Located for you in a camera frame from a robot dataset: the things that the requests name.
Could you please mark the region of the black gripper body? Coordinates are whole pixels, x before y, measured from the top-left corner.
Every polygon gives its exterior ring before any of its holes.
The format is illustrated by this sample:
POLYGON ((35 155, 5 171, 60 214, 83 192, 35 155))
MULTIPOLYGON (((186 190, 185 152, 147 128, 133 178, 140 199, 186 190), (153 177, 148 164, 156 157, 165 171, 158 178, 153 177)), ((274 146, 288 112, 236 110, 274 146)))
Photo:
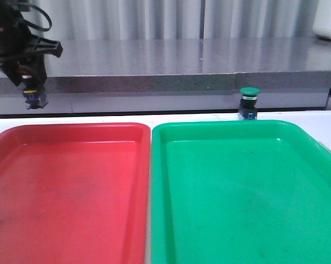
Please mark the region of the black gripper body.
POLYGON ((59 41, 49 40, 34 35, 30 29, 46 32, 52 27, 49 15, 41 8, 30 3, 9 3, 0 1, 0 71, 16 86, 20 85, 19 61, 39 54, 50 54, 59 58, 63 47, 59 41), (30 7, 41 13, 48 22, 48 27, 40 27, 26 20, 21 7, 30 7))

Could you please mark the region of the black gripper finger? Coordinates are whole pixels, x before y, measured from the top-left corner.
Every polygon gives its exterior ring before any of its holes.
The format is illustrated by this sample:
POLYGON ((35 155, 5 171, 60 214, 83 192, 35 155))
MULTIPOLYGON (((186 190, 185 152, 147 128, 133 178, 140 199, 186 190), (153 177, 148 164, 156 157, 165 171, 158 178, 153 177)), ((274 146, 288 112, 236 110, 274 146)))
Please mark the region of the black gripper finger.
POLYGON ((25 58, 19 61, 20 74, 26 90, 40 90, 47 79, 45 57, 43 54, 25 58))

